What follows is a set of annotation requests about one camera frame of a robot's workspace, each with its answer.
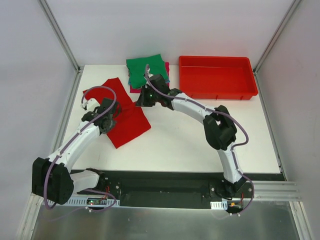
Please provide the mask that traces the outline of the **red t-shirt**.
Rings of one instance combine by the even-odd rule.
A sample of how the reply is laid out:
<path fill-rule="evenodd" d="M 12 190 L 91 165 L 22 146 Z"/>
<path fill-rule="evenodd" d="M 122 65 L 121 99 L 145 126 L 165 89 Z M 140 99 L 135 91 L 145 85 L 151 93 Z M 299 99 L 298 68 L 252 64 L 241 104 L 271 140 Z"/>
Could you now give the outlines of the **red t-shirt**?
<path fill-rule="evenodd" d="M 86 100 L 95 99 L 99 104 L 104 98 L 116 97 L 115 126 L 105 134 L 116 149 L 151 129 L 142 108 L 131 100 L 119 78 L 110 78 L 101 87 L 82 92 Z"/>

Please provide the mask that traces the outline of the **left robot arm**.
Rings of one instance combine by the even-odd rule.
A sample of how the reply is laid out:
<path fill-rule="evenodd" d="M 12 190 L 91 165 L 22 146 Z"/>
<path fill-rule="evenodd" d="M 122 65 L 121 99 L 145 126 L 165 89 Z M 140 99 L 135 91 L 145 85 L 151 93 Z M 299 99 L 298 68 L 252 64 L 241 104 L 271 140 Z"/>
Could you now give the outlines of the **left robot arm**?
<path fill-rule="evenodd" d="M 32 193 L 59 205 L 81 191 L 92 191 L 96 195 L 104 193 L 107 180 L 103 171 L 86 168 L 72 173 L 72 168 L 95 139 L 115 127 L 118 112 L 119 103 L 104 98 L 83 115 L 75 132 L 63 145 L 46 158 L 36 158 L 32 164 Z"/>

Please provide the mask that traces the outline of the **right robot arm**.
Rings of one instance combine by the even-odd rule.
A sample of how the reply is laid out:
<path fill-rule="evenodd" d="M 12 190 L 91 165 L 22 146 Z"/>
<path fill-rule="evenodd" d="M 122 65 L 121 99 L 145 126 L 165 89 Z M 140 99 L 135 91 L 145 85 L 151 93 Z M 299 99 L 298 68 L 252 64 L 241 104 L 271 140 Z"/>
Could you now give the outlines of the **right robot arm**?
<path fill-rule="evenodd" d="M 147 83 L 141 87 L 136 105 L 153 107 L 160 103 L 165 108 L 200 122 L 204 127 L 205 139 L 217 150 L 223 168 L 223 182 L 215 188 L 215 193 L 227 200 L 241 194 L 246 179 L 234 152 L 237 128 L 235 122 L 229 118 L 228 109 L 223 105 L 209 109 L 179 89 L 170 89 L 160 74 L 151 77 L 145 74 L 144 77 Z"/>

